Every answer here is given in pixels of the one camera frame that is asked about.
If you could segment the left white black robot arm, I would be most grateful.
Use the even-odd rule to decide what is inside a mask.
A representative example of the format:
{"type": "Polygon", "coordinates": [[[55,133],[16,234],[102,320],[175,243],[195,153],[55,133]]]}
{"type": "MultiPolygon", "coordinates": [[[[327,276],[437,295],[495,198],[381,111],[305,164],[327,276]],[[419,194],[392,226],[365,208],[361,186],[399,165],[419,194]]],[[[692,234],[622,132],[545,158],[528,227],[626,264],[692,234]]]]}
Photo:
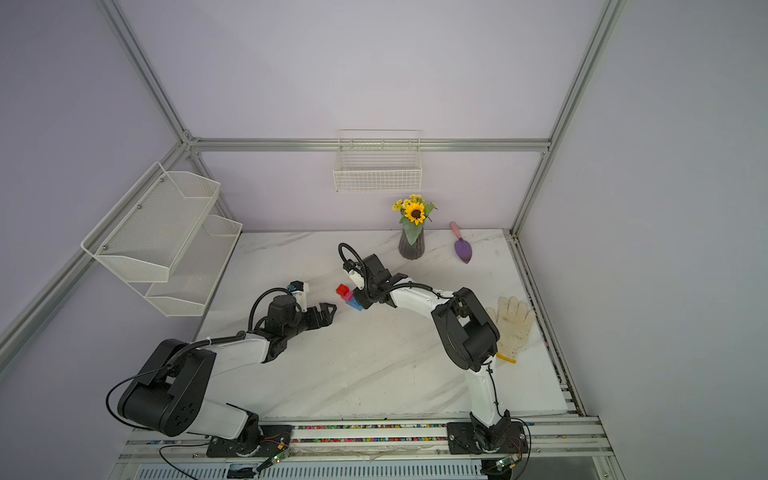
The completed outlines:
{"type": "Polygon", "coordinates": [[[168,437],[182,433],[238,442],[260,435],[258,415],[214,399],[214,376],[277,359],[301,333],[330,326],[337,306],[307,304],[307,286],[294,281],[273,287],[251,306],[247,326],[233,335],[194,342],[162,341],[139,373],[118,382],[105,396],[119,423],[168,437]]]}

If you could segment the red square lego brick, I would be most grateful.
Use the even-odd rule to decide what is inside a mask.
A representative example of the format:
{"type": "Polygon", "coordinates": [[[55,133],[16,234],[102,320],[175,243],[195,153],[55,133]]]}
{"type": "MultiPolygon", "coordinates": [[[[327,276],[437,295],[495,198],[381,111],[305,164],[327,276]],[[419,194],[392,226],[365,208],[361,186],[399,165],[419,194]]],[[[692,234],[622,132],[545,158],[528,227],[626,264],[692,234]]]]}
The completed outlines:
{"type": "Polygon", "coordinates": [[[350,289],[349,289],[349,288],[348,288],[346,285],[344,285],[344,284],[340,284],[340,285],[339,285],[339,286],[336,288],[336,293],[337,293],[337,294],[338,294],[338,295],[339,295],[341,298],[343,298],[343,299],[344,299],[344,296],[345,296],[345,295],[349,295],[349,294],[351,294],[351,295],[352,295],[352,292],[350,291],[350,289]]]}

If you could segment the blue long lego brick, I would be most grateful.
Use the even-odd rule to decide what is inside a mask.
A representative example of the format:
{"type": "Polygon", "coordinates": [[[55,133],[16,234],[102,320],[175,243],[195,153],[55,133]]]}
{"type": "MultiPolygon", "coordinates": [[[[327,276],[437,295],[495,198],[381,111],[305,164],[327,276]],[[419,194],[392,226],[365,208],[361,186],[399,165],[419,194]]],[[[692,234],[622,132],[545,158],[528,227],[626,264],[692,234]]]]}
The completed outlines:
{"type": "Polygon", "coordinates": [[[347,300],[346,303],[357,311],[363,310],[363,307],[354,298],[347,300]]]}

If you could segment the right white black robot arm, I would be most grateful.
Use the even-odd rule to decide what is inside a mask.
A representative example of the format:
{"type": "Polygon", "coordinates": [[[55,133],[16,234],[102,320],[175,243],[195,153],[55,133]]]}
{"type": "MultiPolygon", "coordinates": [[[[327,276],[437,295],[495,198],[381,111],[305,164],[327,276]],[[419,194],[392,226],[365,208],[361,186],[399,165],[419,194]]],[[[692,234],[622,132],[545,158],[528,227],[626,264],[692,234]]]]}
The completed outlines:
{"type": "Polygon", "coordinates": [[[492,380],[499,330],[474,292],[445,291],[405,274],[391,274],[377,255],[361,257],[341,242],[337,252],[354,283],[353,296],[367,310],[374,305],[404,309],[430,320],[443,349],[465,379],[471,399],[470,418],[489,429],[502,419],[492,380]]]}

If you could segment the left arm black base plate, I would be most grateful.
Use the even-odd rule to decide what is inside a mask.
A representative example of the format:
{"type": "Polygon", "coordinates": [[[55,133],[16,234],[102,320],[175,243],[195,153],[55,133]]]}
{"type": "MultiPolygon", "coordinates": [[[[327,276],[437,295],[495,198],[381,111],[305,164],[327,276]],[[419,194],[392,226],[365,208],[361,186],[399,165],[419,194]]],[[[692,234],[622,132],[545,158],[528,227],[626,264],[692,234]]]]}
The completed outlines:
{"type": "Polygon", "coordinates": [[[208,458],[273,457],[286,450],[294,428],[288,424],[260,424],[246,427],[236,439],[214,437],[206,451],[208,458]]]}

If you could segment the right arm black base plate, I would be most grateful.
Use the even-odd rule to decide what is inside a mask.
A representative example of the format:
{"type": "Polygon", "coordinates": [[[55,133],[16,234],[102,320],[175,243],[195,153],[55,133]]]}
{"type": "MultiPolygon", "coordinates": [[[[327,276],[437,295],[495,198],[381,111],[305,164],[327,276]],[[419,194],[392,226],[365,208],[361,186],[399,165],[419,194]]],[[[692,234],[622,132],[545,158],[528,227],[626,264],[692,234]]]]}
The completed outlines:
{"type": "Polygon", "coordinates": [[[446,425],[449,452],[456,454],[527,454],[529,443],[519,421],[502,419],[492,427],[482,423],[449,422],[446,425]]]}

